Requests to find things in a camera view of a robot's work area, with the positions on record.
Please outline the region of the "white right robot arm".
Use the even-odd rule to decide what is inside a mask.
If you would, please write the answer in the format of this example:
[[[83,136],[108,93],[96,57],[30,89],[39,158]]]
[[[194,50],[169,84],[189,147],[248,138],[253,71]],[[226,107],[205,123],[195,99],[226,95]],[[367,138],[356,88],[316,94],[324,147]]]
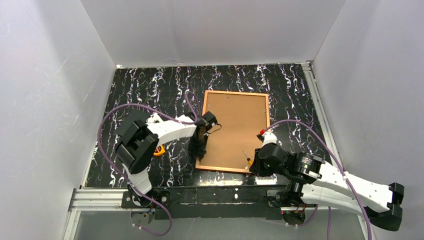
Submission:
[[[267,198],[273,207],[327,206],[365,216],[372,225],[387,231],[400,229],[405,188],[399,183],[364,180],[318,156],[289,153],[272,142],[255,149],[249,171],[258,177],[281,175],[289,180],[288,190]]]

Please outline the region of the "yellow handled screwdriver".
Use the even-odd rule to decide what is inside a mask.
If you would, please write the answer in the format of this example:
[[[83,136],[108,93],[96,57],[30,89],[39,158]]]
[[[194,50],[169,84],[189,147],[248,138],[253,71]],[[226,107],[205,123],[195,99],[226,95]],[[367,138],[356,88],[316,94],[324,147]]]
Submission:
[[[246,161],[247,161],[248,165],[252,166],[253,160],[247,155],[247,153],[244,150],[242,152],[243,152],[244,156],[246,157]]]

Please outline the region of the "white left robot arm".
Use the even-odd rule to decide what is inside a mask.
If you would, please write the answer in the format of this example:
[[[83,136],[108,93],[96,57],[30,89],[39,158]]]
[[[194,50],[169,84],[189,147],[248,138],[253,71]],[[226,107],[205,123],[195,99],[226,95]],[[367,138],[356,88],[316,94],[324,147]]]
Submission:
[[[118,129],[115,154],[127,171],[136,195],[152,189],[147,168],[159,146],[188,138],[189,156],[202,159],[207,152],[209,131],[218,124],[216,116],[209,111],[202,116],[188,112],[175,120],[159,122],[148,121],[146,114],[138,110],[131,112]]]

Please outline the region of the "red wooden picture frame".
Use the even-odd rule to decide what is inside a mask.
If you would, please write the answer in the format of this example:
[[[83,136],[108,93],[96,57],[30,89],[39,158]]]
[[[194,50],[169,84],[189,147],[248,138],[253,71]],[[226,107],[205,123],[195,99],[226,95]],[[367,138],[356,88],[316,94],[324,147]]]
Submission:
[[[261,141],[257,135],[270,126],[266,93],[206,90],[202,112],[210,111],[219,123],[209,131],[206,154],[198,170],[249,174],[243,151],[253,159]]]

